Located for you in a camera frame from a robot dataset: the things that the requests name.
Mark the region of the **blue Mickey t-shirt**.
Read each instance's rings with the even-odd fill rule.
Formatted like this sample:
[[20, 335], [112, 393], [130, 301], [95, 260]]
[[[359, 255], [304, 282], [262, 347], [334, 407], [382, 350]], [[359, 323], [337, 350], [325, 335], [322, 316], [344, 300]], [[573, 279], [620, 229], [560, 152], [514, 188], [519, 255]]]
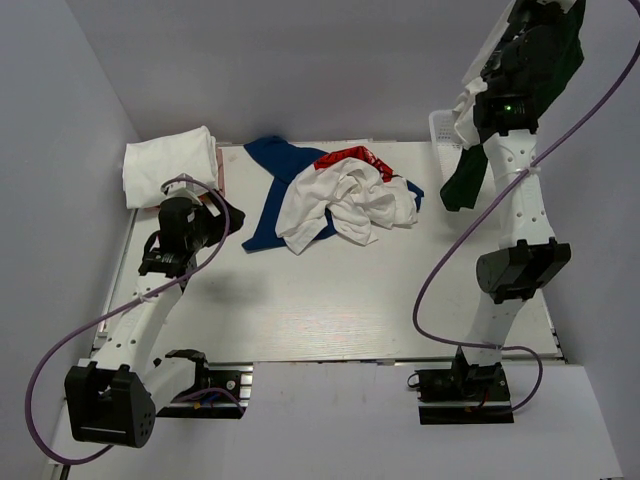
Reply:
[[[264, 137], [244, 145], [249, 156], [273, 176], [265, 204], [253, 236], [242, 244], [248, 253], [286, 247], [275, 234], [275, 223], [284, 194], [294, 177], [321, 156], [331, 153], [311, 147], [298, 147], [281, 137]], [[315, 241], [338, 235], [329, 226]]]

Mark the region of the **white t-shirt with red print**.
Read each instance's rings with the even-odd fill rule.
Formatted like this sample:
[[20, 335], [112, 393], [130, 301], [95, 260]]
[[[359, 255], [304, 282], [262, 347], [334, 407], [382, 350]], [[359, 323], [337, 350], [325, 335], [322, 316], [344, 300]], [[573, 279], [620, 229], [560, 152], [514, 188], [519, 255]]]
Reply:
[[346, 240], [367, 246], [375, 226], [410, 227], [424, 194], [364, 146], [327, 153], [287, 187], [275, 234], [301, 254], [331, 226]]

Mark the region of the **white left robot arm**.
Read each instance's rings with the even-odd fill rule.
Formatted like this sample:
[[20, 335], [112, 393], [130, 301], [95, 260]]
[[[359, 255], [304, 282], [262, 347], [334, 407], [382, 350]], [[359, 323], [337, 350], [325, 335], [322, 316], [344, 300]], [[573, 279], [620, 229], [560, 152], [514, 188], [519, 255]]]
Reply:
[[212, 199], [211, 204], [216, 213], [186, 197], [161, 203], [159, 228], [148, 237], [138, 269], [138, 305], [119, 316], [87, 365], [74, 366], [66, 375], [75, 440], [140, 448], [158, 412], [176, 399], [199, 399], [209, 392], [212, 377], [204, 353], [174, 349], [154, 357], [152, 350], [196, 271], [199, 251], [244, 224], [244, 212], [226, 200]]

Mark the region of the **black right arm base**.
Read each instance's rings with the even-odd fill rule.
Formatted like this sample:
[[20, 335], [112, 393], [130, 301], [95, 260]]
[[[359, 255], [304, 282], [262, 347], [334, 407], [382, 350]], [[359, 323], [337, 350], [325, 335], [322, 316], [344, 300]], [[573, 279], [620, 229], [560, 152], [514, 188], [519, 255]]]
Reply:
[[416, 370], [408, 377], [407, 386], [417, 393], [423, 426], [514, 423], [503, 371], [495, 379], [458, 386], [448, 369]]

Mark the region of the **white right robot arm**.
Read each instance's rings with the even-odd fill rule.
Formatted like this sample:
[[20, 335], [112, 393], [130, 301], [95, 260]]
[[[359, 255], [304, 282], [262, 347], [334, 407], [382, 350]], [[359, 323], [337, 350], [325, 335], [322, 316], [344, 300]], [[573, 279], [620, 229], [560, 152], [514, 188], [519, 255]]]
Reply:
[[554, 79], [572, 11], [570, 1], [512, 2], [465, 75], [455, 107], [462, 145], [481, 147], [488, 159], [500, 222], [498, 250], [476, 263], [480, 303], [452, 367], [452, 388], [466, 399], [498, 376], [514, 319], [571, 258], [549, 224], [533, 162], [535, 95]]

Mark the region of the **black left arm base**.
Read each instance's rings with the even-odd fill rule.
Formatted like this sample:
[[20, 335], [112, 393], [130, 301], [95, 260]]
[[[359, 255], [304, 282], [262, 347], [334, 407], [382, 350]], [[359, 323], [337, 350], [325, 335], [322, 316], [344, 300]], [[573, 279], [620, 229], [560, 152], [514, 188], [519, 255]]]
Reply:
[[249, 406], [252, 365], [209, 365], [204, 383], [178, 395], [160, 410], [159, 418], [239, 420]]

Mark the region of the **folded red patterned t-shirt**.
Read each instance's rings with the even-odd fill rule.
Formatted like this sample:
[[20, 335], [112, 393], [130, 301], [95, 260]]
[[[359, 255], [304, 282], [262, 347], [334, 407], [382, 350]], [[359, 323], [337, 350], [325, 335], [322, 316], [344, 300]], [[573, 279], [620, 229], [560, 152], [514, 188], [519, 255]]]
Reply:
[[[205, 197], [205, 196], [199, 196], [197, 199], [199, 205], [205, 205], [205, 204], [209, 204], [210, 201]], [[160, 206], [156, 205], [156, 206], [152, 206], [152, 207], [145, 207], [144, 211], [145, 212], [158, 212], [160, 210]]]

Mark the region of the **folded pink t-shirt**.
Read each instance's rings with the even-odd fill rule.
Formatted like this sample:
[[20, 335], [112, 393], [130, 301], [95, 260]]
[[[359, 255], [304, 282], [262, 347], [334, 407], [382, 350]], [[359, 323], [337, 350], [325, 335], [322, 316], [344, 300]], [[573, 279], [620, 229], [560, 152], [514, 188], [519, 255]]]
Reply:
[[224, 155], [220, 146], [215, 148], [215, 161], [217, 166], [217, 189], [222, 196], [225, 196]]

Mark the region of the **folded white t-shirt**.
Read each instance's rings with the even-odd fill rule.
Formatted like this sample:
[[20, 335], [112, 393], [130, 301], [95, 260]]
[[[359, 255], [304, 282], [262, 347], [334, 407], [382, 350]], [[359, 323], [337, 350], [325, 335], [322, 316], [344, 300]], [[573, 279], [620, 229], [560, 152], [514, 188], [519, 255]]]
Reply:
[[205, 126], [180, 134], [126, 145], [123, 190], [131, 210], [159, 205], [162, 185], [186, 174], [209, 187], [218, 187], [216, 139]]

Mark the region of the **white plastic basket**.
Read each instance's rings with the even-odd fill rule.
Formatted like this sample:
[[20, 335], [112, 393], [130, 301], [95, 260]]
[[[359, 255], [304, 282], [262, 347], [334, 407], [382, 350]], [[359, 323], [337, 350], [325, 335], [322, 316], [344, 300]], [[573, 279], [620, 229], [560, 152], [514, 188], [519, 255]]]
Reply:
[[429, 132], [434, 155], [440, 164], [442, 183], [446, 183], [455, 173], [462, 145], [454, 130], [454, 112], [436, 110], [429, 115]]

